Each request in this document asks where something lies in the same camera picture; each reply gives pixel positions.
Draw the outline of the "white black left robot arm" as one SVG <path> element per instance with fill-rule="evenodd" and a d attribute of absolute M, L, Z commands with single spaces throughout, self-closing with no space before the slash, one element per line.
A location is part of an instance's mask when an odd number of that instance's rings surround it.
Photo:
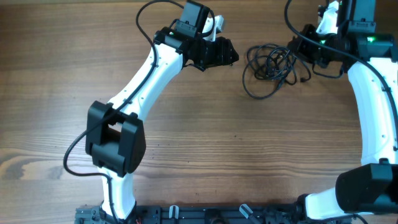
<path fill-rule="evenodd" d="M 231 41 L 220 36 L 223 29 L 223 16 L 187 1 L 182 15 L 149 41 L 146 61 L 123 90 L 107 103 L 95 101 L 90 106 L 85 151 L 98 168 L 104 191 L 96 221 L 135 221 L 133 173 L 146 151 L 144 122 L 149 111 L 183 68 L 204 71 L 238 61 Z"/>

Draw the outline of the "black USB cable gold plug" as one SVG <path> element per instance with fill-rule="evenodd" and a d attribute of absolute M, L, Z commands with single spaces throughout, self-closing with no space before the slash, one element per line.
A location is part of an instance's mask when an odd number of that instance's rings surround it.
<path fill-rule="evenodd" d="M 277 44 L 255 45 L 246 52 L 247 64 L 242 74 L 242 83 L 245 92 L 255 100 L 265 100 L 277 93 L 283 85 L 293 86 L 296 83 L 308 82 L 312 73 L 308 65 L 286 46 Z M 308 73 L 308 77 L 298 78 L 295 64 L 300 62 Z M 275 82 L 274 89 L 266 95 L 256 95 L 249 91 L 246 85 L 246 72 L 251 69 L 254 78 L 264 82 Z"/>

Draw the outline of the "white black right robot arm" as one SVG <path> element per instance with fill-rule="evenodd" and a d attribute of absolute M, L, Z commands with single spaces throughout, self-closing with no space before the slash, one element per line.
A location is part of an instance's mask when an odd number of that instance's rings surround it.
<path fill-rule="evenodd" d="M 327 1 L 318 24 L 296 31 L 289 50 L 326 68 L 341 64 L 356 97 L 362 153 L 334 187 L 298 200 L 301 222 L 330 222 L 397 212 L 397 43 L 379 34 L 375 0 Z"/>

